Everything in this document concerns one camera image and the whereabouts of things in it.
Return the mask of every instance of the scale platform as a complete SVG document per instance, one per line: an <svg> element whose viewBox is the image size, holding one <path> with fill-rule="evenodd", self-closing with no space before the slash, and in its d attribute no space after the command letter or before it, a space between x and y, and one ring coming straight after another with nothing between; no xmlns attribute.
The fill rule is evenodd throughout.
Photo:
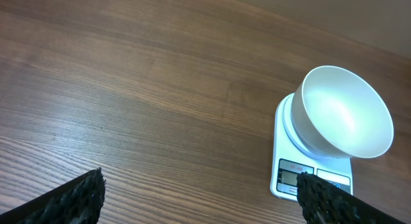
<svg viewBox="0 0 411 224"><path fill-rule="evenodd" d="M295 131L291 117L293 96L294 93L285 97L275 112L271 193L297 201L297 174L308 172L353 195L350 159L312 154Z"/></svg>

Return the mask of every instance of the tabletop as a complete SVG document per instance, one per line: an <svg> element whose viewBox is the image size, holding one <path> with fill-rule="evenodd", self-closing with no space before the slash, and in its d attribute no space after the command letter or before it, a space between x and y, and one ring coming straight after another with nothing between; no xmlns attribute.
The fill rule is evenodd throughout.
<svg viewBox="0 0 411 224"><path fill-rule="evenodd" d="M394 120L354 195L411 222L411 61L233 0L0 0L0 213L97 167L100 223L304 223L269 190L274 114L316 66Z"/></svg>

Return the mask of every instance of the gray wall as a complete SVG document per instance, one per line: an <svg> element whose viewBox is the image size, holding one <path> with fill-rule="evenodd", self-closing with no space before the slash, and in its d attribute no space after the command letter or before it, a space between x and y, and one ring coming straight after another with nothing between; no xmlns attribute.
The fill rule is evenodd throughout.
<svg viewBox="0 0 411 224"><path fill-rule="evenodd" d="M411 0L238 0L411 58Z"/></svg>

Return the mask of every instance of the white scale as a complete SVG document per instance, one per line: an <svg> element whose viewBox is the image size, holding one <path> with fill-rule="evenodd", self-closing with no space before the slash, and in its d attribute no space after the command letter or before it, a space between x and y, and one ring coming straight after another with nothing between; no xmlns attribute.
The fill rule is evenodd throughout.
<svg viewBox="0 0 411 224"><path fill-rule="evenodd" d="M350 159L312 154L295 131L291 117L293 96L294 93L285 97L275 112L271 193L297 201L297 174L307 172L353 195Z"/></svg>

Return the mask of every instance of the wooden table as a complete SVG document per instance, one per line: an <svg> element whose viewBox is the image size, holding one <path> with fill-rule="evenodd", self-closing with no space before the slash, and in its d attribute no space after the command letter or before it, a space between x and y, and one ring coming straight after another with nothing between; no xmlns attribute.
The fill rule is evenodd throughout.
<svg viewBox="0 0 411 224"><path fill-rule="evenodd" d="M276 106L319 65L395 140L354 195L411 222L411 61L231 0L0 0L0 212L90 169L100 223L302 223L269 190Z"/></svg>

